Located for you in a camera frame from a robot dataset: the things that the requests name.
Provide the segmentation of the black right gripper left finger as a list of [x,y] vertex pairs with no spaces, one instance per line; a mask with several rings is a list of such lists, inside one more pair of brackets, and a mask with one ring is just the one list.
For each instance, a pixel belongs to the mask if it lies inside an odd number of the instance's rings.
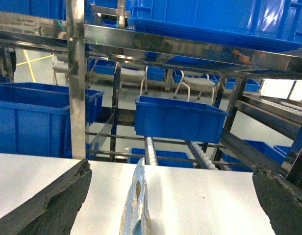
[[0,218],[0,235],[69,235],[91,179],[90,164],[83,159]]

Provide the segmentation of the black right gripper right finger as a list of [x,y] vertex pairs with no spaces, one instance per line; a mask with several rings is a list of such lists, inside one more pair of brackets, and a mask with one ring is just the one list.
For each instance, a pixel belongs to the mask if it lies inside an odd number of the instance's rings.
[[276,235],[302,235],[302,190],[264,165],[252,181],[255,192]]

